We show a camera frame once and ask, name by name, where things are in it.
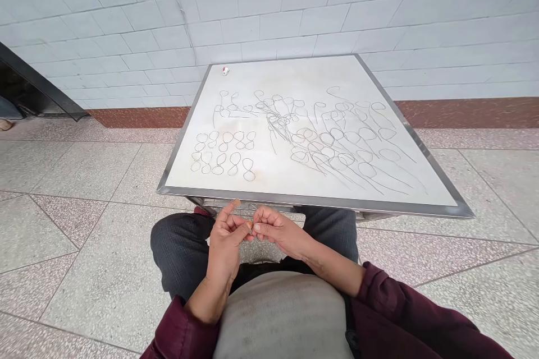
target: white tiled wall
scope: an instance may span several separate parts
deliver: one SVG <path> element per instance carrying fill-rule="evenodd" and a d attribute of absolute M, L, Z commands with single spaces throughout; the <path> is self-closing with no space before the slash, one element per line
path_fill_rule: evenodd
<path fill-rule="evenodd" d="M 186 21 L 176 0 L 0 0 L 0 41 L 92 109 L 190 105 L 210 63 L 351 52 L 396 100 L 539 96 L 539 0 L 179 1 Z"/>

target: jacket sleeve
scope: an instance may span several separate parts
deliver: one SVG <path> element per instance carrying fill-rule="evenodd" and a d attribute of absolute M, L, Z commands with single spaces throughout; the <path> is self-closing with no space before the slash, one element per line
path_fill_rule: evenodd
<path fill-rule="evenodd" d="M 141 359 L 210 359 L 217 343 L 218 326 L 203 324 L 184 311 L 180 297 L 172 299 L 156 336 Z"/>
<path fill-rule="evenodd" d="M 442 357 L 512 358 L 461 313 L 440 307 L 369 262 L 355 298 Z"/>

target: speckled floor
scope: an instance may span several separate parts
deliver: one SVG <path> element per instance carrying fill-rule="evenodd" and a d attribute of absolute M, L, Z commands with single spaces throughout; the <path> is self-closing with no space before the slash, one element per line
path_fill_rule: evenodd
<path fill-rule="evenodd" d="M 539 130 L 418 130 L 477 214 L 362 222 L 361 260 L 469 316 L 516 358 L 539 351 Z M 34 119 L 0 132 L 0 356 L 138 357 L 169 297 L 149 249 L 176 129 Z M 267 243 L 244 261 L 274 260 Z"/>

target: maroon jacket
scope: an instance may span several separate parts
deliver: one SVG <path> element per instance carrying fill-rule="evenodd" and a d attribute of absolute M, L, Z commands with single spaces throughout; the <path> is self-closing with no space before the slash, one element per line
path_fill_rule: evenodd
<path fill-rule="evenodd" d="M 363 359 L 512 358 L 462 314 L 435 305 L 371 263 L 363 266 L 361 289 L 351 299 Z M 211 358 L 218 331 L 218 325 L 188 315 L 175 297 L 141 358 Z"/>

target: hand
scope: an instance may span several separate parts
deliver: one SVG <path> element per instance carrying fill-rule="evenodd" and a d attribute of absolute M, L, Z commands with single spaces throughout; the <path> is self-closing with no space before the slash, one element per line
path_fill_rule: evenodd
<path fill-rule="evenodd" d="M 216 287 L 225 287 L 236 278 L 240 266 L 240 243 L 252 241 L 249 234 L 251 223 L 232 215 L 232 211 L 241 204 L 238 199 L 226 205 L 217 215 L 210 233 L 208 269 L 206 278 Z"/>
<path fill-rule="evenodd" d="M 305 260 L 315 241 L 288 217 L 260 206 L 253 215 L 253 236 L 269 240 L 289 257 Z"/>

